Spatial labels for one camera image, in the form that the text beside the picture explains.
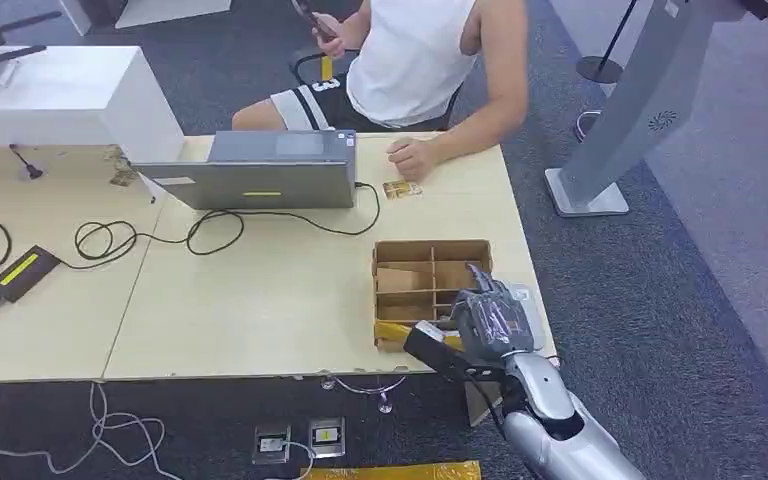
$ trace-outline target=person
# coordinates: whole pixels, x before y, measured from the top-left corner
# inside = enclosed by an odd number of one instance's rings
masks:
[[[483,55],[487,103],[430,140],[404,137],[387,153],[410,181],[442,162],[482,151],[519,127],[528,102],[524,0],[364,0],[343,22],[317,13],[337,38],[323,52],[359,49],[345,75],[246,107],[235,130],[351,129],[420,131],[443,115],[449,99]]]

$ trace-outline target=robotic arm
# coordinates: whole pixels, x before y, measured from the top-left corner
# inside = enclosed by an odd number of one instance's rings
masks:
[[[542,329],[527,288],[471,268],[478,288],[461,291],[452,310],[465,352],[445,345],[429,322],[414,327],[405,351],[453,381],[500,382],[505,439],[541,479],[642,480],[558,370],[534,353]]]

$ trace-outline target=black shorts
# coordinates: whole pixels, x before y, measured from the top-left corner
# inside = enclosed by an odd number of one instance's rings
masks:
[[[432,131],[445,129],[440,119],[389,128],[361,115],[346,93],[346,74],[327,82],[302,85],[270,97],[288,130],[355,130],[358,132]]]

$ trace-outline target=hand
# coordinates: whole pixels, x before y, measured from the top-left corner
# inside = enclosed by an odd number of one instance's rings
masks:
[[[387,149],[389,160],[409,181],[420,181],[443,159],[434,151],[431,142],[415,138],[400,138]]]
[[[346,44],[342,38],[343,25],[339,20],[332,17],[331,15],[328,15],[327,13],[314,13],[313,15],[316,16],[316,19],[321,24],[330,28],[334,33],[337,34],[337,38],[331,40],[330,42],[325,42],[322,40],[322,35],[319,33],[319,29],[314,28],[312,33],[313,37],[316,38],[316,44],[319,45],[319,48],[329,57],[342,57],[346,53]]]

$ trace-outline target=white tank top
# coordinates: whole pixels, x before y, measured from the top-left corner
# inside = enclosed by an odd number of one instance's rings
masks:
[[[475,64],[461,37],[475,0],[371,0],[372,25],[346,91],[375,123],[405,127],[446,113]]]

